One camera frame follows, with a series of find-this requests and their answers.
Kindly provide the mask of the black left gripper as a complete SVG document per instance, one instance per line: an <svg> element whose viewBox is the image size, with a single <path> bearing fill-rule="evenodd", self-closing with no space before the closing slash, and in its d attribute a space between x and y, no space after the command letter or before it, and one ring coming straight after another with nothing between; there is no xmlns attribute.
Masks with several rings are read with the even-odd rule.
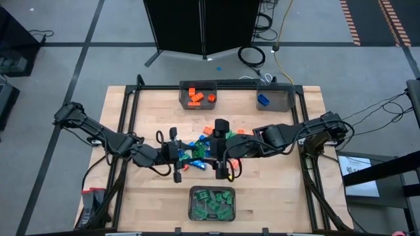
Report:
<svg viewBox="0 0 420 236"><path fill-rule="evenodd" d="M165 142L162 140L162 153L164 159L173 165L173 180L175 183L182 182L182 176L180 169L182 168L182 163L191 163L197 161L197 159L184 159L179 161L178 150L180 147L179 141L177 141L177 128L171 127L169 129L169 141Z"/></svg>

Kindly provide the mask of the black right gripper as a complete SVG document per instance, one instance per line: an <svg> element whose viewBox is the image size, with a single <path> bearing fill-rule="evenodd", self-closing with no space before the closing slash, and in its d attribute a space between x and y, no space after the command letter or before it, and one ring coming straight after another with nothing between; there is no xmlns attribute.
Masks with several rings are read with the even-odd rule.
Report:
<svg viewBox="0 0 420 236"><path fill-rule="evenodd" d="M210 136L210 154L213 159L199 159L203 163L212 163L216 179L227 178L226 163L223 153L226 149L226 134L230 131L229 122L224 119L215 119L215 127Z"/></svg>

